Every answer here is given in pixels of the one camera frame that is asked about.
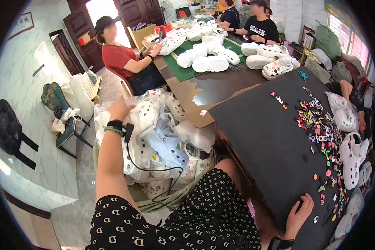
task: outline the pile of shoe charms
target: pile of shoe charms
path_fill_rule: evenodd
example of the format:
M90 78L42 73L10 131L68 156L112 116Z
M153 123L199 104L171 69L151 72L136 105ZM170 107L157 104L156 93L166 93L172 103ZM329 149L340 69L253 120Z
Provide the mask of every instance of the pile of shoe charms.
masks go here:
M324 199L326 198L337 202L331 215L331 219L334 221L336 219L335 213L338 212L339 218L343 216L343 207L349 202L349 198L345 196L346 189L343 185L343 162L338 156L343 135L332 116L328 112L326 112L326 114L324 113L321 102L312 95L308 88L303 87L303 89L313 100L309 103L298 100L300 106L295 105L295 109L298 111L299 116L295 118L295 121L298 122L300 128L305 129L309 140L315 144L310 147L311 152L313 154L319 152L325 155L326 177L323 177L324 175L319 175L318 179L321 186L318 189L318 193L321 193L321 206L324 204ZM323 191L329 184L331 187L338 185L340 193L338 195L335 194L334 197L325 197Z
M271 95L271 96L275 96L275 92L272 91L272 92L270 93L270 95ZM282 104L282 107L283 107L284 109L287 109L287 107L289 106L288 103L284 103L284 102L283 102L283 100L280 98L280 96L276 96L276 100L278 100L278 102L279 102L280 104Z

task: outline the green cutting mat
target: green cutting mat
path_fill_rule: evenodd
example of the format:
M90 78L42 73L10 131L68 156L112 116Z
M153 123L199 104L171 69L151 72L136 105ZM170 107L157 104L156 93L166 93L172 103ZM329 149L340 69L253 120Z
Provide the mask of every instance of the green cutting mat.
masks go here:
M198 44L198 43L201 43L201 40L197 41L197 42L185 41L176 50L174 50L173 52L171 52L169 55L163 57L164 60L165 60L165 62L168 65L168 67L171 69L171 71L173 72L173 74L175 75L175 77L180 82L184 81L184 80L187 80L187 79L190 79L192 77L195 77L195 76L198 76L198 75L206 73L206 72L204 72L204 73L197 73L197 72L195 72L193 70L192 67L182 68L176 62L178 56L181 53L184 53L185 51L192 49L193 45L194 44ZM240 57L240 63L245 62L246 58L247 58L247 57L245 57L241 53L241 48L240 48L241 44L242 44L242 42L239 41L239 40L237 40L237 39L235 39L235 38L225 37L224 47L232 50L233 52L235 52Z

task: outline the teal scissors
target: teal scissors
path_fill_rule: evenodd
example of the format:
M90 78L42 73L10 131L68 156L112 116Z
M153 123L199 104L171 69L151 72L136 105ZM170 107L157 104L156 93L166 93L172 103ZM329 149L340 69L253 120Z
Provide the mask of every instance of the teal scissors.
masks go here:
M307 79L308 79L308 75L306 74L306 73L304 73L304 72L302 72L301 70L299 70L299 75L302 77L302 78L304 78L304 84L306 84L307 83Z

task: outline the black cable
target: black cable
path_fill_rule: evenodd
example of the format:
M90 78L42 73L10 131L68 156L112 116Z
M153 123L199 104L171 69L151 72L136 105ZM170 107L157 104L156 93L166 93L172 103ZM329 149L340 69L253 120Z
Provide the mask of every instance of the black cable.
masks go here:
M182 169L182 171L179 171L179 176L176 178L176 180L175 180L175 182L172 184L172 186L171 186L167 191L162 192L161 194L157 195L156 197L154 197L154 198L151 200L152 202L155 202L155 203L157 203L157 204L161 204L161 205L163 205L163 206L165 206L165 207L171 209L172 211L175 211L175 209L173 209L172 207L170 207L170 206L168 206L168 205L166 205L166 204L163 204L163 203L161 203L161 202L155 201L155 199L158 198L158 197L160 197L161 195L163 195L163 194L169 192L170 189L172 189L172 188L174 187L176 181L177 181L177 180L179 179L179 177L182 175L182 172L183 172L183 170L184 170L183 167L171 167L171 168L167 168L167 169L153 169L153 170L147 170L147 169L144 169L144 168L140 168L140 167L138 167L138 166L133 162L132 157L131 157L131 155L130 155L130 153L129 153L129 142L126 143L126 151L128 152L128 156L129 156L130 161L132 162L132 164L133 164L135 167L137 167L138 169L142 170L142 171L148 171L148 172L162 172L162 171L172 170L172 169L175 169L175 168L180 168L180 169Z

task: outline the black baseball cap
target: black baseball cap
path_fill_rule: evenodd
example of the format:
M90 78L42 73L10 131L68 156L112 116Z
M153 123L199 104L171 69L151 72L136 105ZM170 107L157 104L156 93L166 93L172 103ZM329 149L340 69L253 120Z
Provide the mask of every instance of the black baseball cap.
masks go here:
M96 22L96 27L95 27L96 34L100 31L104 30L104 28L106 26L108 26L110 24L114 24L114 23L118 22L120 19L121 19L120 16L115 17L115 19L112 19L110 16L100 17L99 20L97 20L97 22Z

